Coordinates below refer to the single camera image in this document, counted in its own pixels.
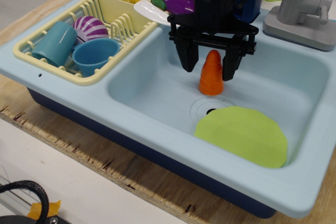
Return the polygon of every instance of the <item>dish rack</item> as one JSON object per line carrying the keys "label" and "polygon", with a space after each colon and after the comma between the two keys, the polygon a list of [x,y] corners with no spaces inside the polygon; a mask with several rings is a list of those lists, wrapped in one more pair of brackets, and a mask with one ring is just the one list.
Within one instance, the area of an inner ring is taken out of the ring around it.
{"label": "dish rack", "polygon": [[[120,45],[120,51],[115,56],[109,57],[109,61],[102,68],[96,69],[93,75],[83,77],[72,61],[71,53],[64,66],[60,67],[50,65],[45,58],[39,60],[32,56],[31,51],[48,33],[55,22],[62,21],[72,25],[79,17],[88,15],[100,19],[105,24],[109,37],[116,40]],[[14,46],[13,53],[15,57],[29,64],[74,84],[85,86],[96,83],[104,77],[155,27],[157,27],[157,23],[138,14],[134,10],[133,4],[128,3],[128,0],[81,0],[19,41]]]}

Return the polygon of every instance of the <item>green plate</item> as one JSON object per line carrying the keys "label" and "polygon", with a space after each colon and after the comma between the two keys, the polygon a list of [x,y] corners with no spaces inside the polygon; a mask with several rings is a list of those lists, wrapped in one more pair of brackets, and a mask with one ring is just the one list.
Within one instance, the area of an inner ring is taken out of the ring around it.
{"label": "green plate", "polygon": [[199,121],[195,136],[264,167],[279,168],[287,159],[280,127],[257,110],[216,109]]}

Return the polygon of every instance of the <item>plywood surface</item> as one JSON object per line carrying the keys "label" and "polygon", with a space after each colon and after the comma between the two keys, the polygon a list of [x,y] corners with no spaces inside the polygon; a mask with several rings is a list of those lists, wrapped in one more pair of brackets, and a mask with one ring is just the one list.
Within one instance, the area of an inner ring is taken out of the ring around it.
{"label": "plywood surface", "polygon": [[[0,31],[0,45],[69,0],[50,0]],[[0,118],[187,223],[336,223],[336,153],[312,213],[259,219],[104,137],[36,104],[22,85],[0,76]]]}

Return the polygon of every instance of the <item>toy sink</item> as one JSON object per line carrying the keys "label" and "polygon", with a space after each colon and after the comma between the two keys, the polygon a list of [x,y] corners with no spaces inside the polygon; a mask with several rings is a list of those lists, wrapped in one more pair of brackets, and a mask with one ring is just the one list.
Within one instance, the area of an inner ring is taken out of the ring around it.
{"label": "toy sink", "polygon": [[[267,11],[262,10],[253,23],[260,29],[255,54],[244,57],[234,79],[214,97],[198,90],[210,49],[200,47],[200,59],[188,73],[169,41],[169,28],[155,23],[118,64],[89,84],[14,56],[19,41],[64,18],[80,1],[73,0],[1,47],[0,73],[25,85],[38,103],[256,216],[269,218],[280,211],[301,218],[309,213],[336,143],[333,52],[266,36],[262,24]],[[209,110],[233,105],[256,109],[278,123],[288,140],[283,167],[256,165],[194,137]]]}

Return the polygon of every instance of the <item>purple and white striped toy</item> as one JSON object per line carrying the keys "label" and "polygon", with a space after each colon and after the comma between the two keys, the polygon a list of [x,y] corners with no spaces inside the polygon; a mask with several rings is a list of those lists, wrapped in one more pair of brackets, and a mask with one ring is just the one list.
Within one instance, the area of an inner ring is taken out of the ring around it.
{"label": "purple and white striped toy", "polygon": [[78,36],[75,44],[81,44],[97,38],[108,38],[106,26],[99,19],[92,16],[82,16],[72,25]]}

